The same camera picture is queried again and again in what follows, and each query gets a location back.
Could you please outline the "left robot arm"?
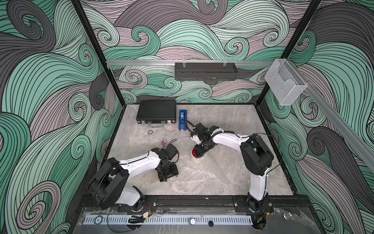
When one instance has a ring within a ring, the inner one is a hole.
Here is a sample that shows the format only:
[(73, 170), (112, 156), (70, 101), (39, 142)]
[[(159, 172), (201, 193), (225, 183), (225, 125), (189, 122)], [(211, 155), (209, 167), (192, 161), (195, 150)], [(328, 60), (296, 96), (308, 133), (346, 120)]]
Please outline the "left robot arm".
[(136, 187), (127, 187), (127, 181), (141, 173), (155, 170), (160, 182), (179, 175), (175, 157), (179, 158), (175, 147), (153, 148), (148, 153), (130, 159), (110, 158), (104, 162), (89, 182), (89, 192), (93, 201), (102, 210), (115, 205), (127, 206), (132, 211), (139, 211), (145, 205), (145, 195)]

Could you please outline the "blue tape dispenser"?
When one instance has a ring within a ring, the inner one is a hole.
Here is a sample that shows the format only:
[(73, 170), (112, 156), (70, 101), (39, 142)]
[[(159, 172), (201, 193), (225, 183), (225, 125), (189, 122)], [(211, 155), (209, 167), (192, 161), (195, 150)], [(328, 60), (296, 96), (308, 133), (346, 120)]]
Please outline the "blue tape dispenser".
[(187, 110), (180, 110), (179, 111), (179, 127), (180, 131), (186, 131), (186, 121), (187, 121)]

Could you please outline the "clear bubble wrap sheet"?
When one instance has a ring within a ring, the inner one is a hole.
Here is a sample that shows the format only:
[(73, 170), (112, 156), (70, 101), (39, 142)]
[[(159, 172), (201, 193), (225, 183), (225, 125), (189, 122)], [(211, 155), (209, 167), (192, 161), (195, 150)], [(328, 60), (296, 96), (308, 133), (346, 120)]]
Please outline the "clear bubble wrap sheet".
[(170, 178), (169, 181), (228, 183), (223, 171), (209, 153), (199, 159), (192, 156), (191, 151), (195, 142), (188, 136), (172, 139), (168, 144), (174, 145), (179, 152), (179, 155), (172, 160), (177, 165), (179, 175)]

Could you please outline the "white mug red inside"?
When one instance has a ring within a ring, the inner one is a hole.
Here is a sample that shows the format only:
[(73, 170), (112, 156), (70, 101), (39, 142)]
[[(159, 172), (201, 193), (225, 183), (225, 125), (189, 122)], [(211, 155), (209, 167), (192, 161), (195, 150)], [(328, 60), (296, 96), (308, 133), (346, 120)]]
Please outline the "white mug red inside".
[(199, 153), (195, 148), (191, 150), (191, 160), (195, 164), (201, 164), (204, 154)]

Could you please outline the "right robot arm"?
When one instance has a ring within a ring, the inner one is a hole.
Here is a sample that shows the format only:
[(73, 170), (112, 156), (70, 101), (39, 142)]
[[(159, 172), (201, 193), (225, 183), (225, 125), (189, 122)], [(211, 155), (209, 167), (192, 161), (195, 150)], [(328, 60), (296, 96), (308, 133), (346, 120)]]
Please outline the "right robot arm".
[(191, 139), (196, 143), (191, 151), (195, 159), (203, 157), (218, 144), (240, 152), (250, 172), (250, 188), (247, 195), (249, 210), (265, 214), (274, 211), (267, 192), (267, 179), (274, 155), (259, 134), (241, 135), (217, 126), (206, 128), (201, 123), (188, 131), (191, 133)]

